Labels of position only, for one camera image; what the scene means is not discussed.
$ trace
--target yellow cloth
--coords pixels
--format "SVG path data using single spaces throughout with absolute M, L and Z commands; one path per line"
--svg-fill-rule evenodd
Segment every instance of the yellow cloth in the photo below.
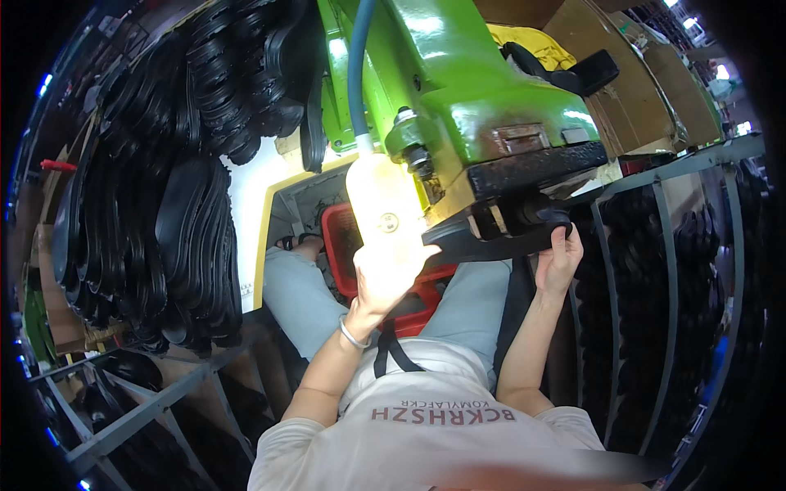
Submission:
M 496 24 L 487 24 L 487 26 L 489 31 L 491 31 L 491 37 L 494 38 L 494 41 L 499 46 L 504 45 L 506 42 L 519 43 L 538 58 L 538 61 L 548 71 L 554 71 L 559 68 L 568 70 L 576 64 L 576 59 L 573 55 L 565 51 L 562 46 L 543 31 L 533 29 L 532 27 L 508 27 Z

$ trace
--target blue hose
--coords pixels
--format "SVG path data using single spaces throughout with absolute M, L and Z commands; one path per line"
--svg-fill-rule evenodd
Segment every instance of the blue hose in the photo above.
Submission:
M 355 139 L 369 133 L 369 125 L 365 121 L 363 106 L 363 55 L 365 41 L 369 37 L 371 16 L 374 14 L 376 0 L 360 0 L 358 15 L 352 26 L 352 40 L 349 45 L 349 63 L 347 67 L 347 92 L 349 116 L 352 119 L 352 130 Z

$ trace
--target silver bangle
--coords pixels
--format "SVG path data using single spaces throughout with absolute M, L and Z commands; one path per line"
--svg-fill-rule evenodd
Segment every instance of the silver bangle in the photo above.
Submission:
M 355 347 L 360 348 L 361 350 L 364 350 L 365 348 L 371 346 L 371 340 L 369 340 L 366 344 L 362 344 L 359 343 L 357 339 L 352 337 L 352 334 L 350 334 L 349 331 L 347 330 L 347 326 L 343 324 L 343 320 L 346 318 L 347 318 L 346 314 L 339 316 L 339 326 L 341 327 L 341 334 L 343 334 L 344 337 L 347 338 L 350 343 L 352 343 Z

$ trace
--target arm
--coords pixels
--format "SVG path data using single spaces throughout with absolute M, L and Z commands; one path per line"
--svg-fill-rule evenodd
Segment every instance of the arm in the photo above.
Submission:
M 575 226 L 567 239 L 564 227 L 554 229 L 551 241 L 552 248 L 538 257 L 538 289 L 502 362 L 497 385 L 498 401 L 530 416 L 554 407 L 540 391 L 543 368 L 567 288 L 584 253 Z
M 438 252 L 437 246 L 424 247 L 419 236 L 405 244 L 397 241 L 362 247 L 354 257 L 358 297 L 352 301 L 344 320 L 352 337 L 365 344 L 371 331 L 412 287 L 426 259 Z M 336 422 L 339 401 L 362 355 L 362 350 L 338 327 L 336 319 L 336 331 L 314 355 L 282 421 L 307 418 L 324 427 Z

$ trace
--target foot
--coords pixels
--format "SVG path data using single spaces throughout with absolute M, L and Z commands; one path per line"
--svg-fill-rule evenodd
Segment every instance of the foot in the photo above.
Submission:
M 319 251 L 325 246 L 325 241 L 321 237 L 307 236 L 303 239 L 303 243 L 301 244 L 299 237 L 295 236 L 292 238 L 292 246 L 292 252 L 297 252 L 304 258 L 316 262 Z M 284 243 L 279 240 L 276 243 L 276 247 L 283 249 Z

